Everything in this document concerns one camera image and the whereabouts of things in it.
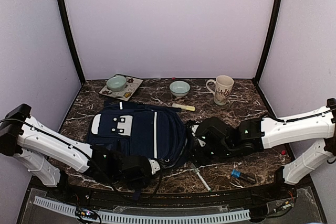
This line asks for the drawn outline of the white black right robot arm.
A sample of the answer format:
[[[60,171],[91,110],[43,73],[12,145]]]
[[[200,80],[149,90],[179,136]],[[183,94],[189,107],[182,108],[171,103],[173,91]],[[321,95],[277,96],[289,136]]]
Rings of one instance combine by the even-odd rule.
[[[191,124],[196,140],[192,159],[205,165],[214,158],[248,156],[266,149],[314,139],[314,144],[298,158],[277,170],[280,178],[268,188],[273,200],[280,199],[295,185],[324,162],[335,156],[335,99],[311,112],[277,118],[269,116],[245,120],[237,128],[218,117]]]

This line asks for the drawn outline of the navy blue student backpack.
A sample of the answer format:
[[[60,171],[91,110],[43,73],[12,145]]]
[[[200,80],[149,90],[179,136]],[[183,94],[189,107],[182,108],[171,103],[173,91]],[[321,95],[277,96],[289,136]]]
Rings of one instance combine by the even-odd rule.
[[[134,102],[104,103],[92,119],[87,143],[124,154],[160,159],[166,169],[187,161],[189,139],[181,109]]]

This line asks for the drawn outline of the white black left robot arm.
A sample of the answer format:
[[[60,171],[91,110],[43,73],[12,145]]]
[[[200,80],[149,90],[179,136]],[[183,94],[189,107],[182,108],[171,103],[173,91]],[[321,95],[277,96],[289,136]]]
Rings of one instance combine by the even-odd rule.
[[[30,111],[21,104],[1,120],[1,154],[19,159],[63,201],[74,197],[74,189],[61,180],[60,170],[46,161],[47,156],[96,182],[112,186],[123,181],[133,190],[147,187],[155,174],[162,175],[156,156],[126,155],[102,144],[72,140],[40,123]]]

